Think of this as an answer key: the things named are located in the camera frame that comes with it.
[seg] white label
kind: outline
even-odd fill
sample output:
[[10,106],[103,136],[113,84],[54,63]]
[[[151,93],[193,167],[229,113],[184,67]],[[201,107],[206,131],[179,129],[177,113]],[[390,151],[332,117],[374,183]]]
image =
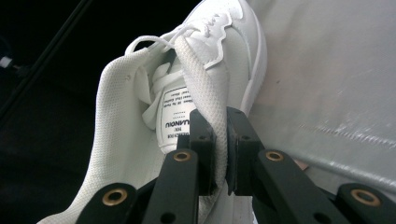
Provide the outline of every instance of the white label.
[[163,97],[161,131],[163,143],[176,144],[179,135],[190,134],[190,112],[195,109],[186,87],[168,91]]

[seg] white shoe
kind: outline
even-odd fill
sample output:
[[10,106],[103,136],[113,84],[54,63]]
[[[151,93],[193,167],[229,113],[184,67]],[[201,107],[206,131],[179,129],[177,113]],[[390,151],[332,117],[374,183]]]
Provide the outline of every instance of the white shoe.
[[[155,43],[134,51],[148,40]],[[252,223],[251,203],[234,205],[223,187],[226,106],[248,114],[266,62],[261,26],[245,0],[203,1],[174,31],[137,38],[102,73],[90,165],[77,197],[39,223],[74,223],[102,187],[119,182],[138,189],[157,177],[164,153],[176,149],[179,134],[189,133],[195,108],[217,136],[219,186],[213,196],[200,198],[199,222]]]

